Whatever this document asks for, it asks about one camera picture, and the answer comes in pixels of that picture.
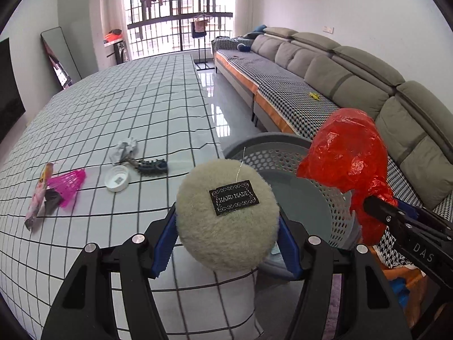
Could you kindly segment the red plastic bag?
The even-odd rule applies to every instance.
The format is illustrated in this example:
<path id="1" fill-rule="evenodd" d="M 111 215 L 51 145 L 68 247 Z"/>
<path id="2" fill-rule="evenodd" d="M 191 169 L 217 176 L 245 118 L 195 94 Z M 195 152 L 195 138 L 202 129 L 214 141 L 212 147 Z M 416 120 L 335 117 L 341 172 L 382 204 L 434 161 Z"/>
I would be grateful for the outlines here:
<path id="1" fill-rule="evenodd" d="M 342 193 L 352 192 L 349 210 L 362 227 L 362 241 L 379 244 L 386 230 L 363 207 L 366 197 L 376 196 L 396 207 L 398 202 L 388 184 L 388 152 L 374 120 L 366 112 L 340 108 L 316 133 L 296 175 Z"/>

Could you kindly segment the dark grey cloth scrap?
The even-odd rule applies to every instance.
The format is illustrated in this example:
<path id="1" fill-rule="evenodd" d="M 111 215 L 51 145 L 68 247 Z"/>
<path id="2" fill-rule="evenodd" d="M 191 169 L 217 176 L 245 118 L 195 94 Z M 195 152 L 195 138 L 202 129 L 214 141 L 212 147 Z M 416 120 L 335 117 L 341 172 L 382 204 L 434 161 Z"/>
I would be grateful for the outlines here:
<path id="1" fill-rule="evenodd" d="M 46 216 L 52 215 L 64 201 L 61 194 L 53 188 L 46 189 L 44 194 L 44 212 Z"/>

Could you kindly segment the pink snack wrapper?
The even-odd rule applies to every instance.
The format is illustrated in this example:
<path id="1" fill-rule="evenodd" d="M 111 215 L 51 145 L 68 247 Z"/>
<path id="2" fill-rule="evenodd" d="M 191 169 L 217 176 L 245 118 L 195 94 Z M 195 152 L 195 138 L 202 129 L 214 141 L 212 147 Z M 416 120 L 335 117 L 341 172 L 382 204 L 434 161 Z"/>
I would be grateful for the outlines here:
<path id="1" fill-rule="evenodd" d="M 28 231 L 33 230 L 33 225 L 35 223 L 36 217 L 44 201 L 44 196 L 48 187 L 48 181 L 52 178 L 53 166 L 53 163 L 46 163 L 36 184 L 35 191 L 28 207 L 28 211 L 25 215 L 25 227 Z"/>

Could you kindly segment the white round jar lid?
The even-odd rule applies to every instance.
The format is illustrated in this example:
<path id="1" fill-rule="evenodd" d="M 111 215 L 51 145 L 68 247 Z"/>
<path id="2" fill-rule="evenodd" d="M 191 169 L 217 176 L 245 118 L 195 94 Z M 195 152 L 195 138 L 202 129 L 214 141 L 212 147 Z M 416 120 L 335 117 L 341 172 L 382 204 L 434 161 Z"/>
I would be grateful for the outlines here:
<path id="1" fill-rule="evenodd" d="M 108 170 L 104 185 L 108 191 L 118 193 L 126 189 L 130 182 L 129 170 L 122 165 L 117 165 Z"/>

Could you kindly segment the round beige fleece cushion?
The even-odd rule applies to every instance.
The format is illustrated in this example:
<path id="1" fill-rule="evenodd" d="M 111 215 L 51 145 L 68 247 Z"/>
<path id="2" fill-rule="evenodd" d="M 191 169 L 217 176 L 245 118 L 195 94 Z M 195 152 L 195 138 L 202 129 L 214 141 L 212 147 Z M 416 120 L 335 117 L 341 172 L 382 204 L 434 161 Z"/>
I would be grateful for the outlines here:
<path id="1" fill-rule="evenodd" d="M 182 244 L 212 270 L 254 269 L 277 240 L 279 205 L 272 188 L 238 160 L 193 168 L 179 186 L 175 208 Z"/>

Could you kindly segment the grey perforated laundry basket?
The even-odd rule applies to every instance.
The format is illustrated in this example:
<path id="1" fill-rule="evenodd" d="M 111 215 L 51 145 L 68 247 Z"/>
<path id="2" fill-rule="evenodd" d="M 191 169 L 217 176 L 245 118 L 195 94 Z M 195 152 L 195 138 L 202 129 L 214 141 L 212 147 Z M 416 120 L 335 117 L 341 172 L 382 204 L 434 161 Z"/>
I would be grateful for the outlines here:
<path id="1" fill-rule="evenodd" d="M 307 234 L 332 248 L 349 249 L 360 235 L 350 192 L 342 193 L 296 175 L 311 142 L 284 133 L 261 133 L 236 142 L 224 152 L 226 159 L 252 167 L 272 188 L 288 220 L 301 223 Z"/>

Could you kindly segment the magenta plastic mesh cone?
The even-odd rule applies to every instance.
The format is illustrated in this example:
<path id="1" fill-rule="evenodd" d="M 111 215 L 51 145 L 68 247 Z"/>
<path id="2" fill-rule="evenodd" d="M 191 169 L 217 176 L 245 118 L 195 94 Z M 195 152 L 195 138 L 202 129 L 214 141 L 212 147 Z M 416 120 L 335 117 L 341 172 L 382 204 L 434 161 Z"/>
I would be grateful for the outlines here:
<path id="1" fill-rule="evenodd" d="M 57 192 L 62 199 L 61 207 L 66 207 L 81 188 L 86 178 L 85 169 L 72 170 L 68 173 L 52 177 L 48 187 Z"/>

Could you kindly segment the small yellow toy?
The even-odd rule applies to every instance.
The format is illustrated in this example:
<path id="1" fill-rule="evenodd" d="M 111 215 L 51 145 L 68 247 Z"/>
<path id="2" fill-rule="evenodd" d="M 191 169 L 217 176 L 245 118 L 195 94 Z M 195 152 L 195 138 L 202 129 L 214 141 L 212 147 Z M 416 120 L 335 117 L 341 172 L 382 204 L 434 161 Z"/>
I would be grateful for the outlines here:
<path id="1" fill-rule="evenodd" d="M 314 100 L 316 100 L 316 101 L 320 101 L 320 96 L 318 94 L 316 94 L 316 93 L 309 92 L 309 96 L 311 98 L 313 98 Z"/>

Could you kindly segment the checkered white tablecloth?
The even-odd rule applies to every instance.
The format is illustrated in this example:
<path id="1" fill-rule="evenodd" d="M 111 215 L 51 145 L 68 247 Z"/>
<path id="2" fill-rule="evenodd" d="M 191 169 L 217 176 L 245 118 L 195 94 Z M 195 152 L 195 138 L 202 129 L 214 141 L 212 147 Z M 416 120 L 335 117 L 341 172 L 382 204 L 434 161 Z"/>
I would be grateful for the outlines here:
<path id="1" fill-rule="evenodd" d="M 1 298 L 31 339 L 40 339 L 52 302 L 87 243 L 120 245 L 164 218 L 195 166 L 223 156 L 214 115 L 189 54 L 142 58 L 108 68 L 53 96 L 1 168 Z M 137 156 L 164 159 L 168 174 L 141 176 L 119 193 L 105 186 L 120 141 Z M 84 169 L 66 208 L 33 231 L 25 215 L 41 171 Z M 255 270 L 202 266 L 178 240 L 166 270 L 150 282 L 169 339 L 258 339 Z"/>

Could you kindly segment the crumpled grey paper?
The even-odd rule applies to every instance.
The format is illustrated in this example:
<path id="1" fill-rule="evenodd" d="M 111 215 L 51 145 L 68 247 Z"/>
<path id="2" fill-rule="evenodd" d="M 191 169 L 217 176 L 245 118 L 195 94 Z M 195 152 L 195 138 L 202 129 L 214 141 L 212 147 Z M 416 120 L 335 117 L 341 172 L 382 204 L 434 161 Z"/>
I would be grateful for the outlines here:
<path id="1" fill-rule="evenodd" d="M 137 148 L 137 140 L 129 137 L 124 141 L 120 141 L 114 149 L 109 153 L 109 159 L 113 165 L 118 165 L 124 162 L 132 155 Z"/>

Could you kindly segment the black television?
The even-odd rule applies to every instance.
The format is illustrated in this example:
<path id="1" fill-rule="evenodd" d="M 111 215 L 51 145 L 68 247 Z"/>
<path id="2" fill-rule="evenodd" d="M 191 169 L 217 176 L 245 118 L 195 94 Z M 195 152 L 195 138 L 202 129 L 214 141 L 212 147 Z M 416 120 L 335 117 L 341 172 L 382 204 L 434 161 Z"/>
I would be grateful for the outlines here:
<path id="1" fill-rule="evenodd" d="M 12 68 L 9 38 L 0 44 L 0 141 L 25 113 Z"/>

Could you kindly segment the leaning floor mirror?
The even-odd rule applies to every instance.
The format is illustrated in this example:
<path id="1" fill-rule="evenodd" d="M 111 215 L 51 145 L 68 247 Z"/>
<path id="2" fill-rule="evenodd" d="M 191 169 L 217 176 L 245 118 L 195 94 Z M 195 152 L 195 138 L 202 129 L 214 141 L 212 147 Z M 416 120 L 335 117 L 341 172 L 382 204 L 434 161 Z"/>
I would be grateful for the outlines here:
<path id="1" fill-rule="evenodd" d="M 43 31 L 41 42 L 52 69 L 63 89 L 67 89 L 81 80 L 68 43 L 60 26 Z"/>

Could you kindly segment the black clothes stand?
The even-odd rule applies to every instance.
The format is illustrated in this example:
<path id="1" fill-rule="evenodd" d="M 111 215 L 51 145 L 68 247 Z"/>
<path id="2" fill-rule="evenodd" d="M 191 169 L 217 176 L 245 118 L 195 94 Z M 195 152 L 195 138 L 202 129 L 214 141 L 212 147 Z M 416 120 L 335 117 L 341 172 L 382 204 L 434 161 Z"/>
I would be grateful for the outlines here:
<path id="1" fill-rule="evenodd" d="M 197 60 L 195 65 L 198 71 L 210 70 L 212 68 L 207 57 L 206 37 L 209 20 L 209 15 L 201 13 L 196 15 L 191 22 L 191 36 L 193 40 L 197 41 Z"/>

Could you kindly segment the orange bag on shelf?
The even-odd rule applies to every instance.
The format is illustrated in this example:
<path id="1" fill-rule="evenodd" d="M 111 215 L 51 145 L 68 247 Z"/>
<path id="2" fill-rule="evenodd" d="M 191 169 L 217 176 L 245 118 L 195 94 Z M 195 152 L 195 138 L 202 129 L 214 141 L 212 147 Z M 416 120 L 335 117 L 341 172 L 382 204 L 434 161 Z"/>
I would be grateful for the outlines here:
<path id="1" fill-rule="evenodd" d="M 122 38 L 123 38 L 122 30 L 113 29 L 104 36 L 104 44 L 109 44 L 111 42 L 117 41 L 118 39 L 122 39 Z"/>

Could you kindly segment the window security grille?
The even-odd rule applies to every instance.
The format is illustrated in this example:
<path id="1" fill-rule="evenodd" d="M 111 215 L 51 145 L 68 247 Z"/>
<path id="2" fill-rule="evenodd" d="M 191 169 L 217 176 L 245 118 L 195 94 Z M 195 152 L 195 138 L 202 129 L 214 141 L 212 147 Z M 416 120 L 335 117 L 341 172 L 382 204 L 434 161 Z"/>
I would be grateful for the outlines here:
<path id="1" fill-rule="evenodd" d="M 191 22 L 205 13 L 207 57 L 211 41 L 234 34 L 236 0 L 124 0 L 127 42 L 132 59 L 175 52 L 196 52 Z"/>

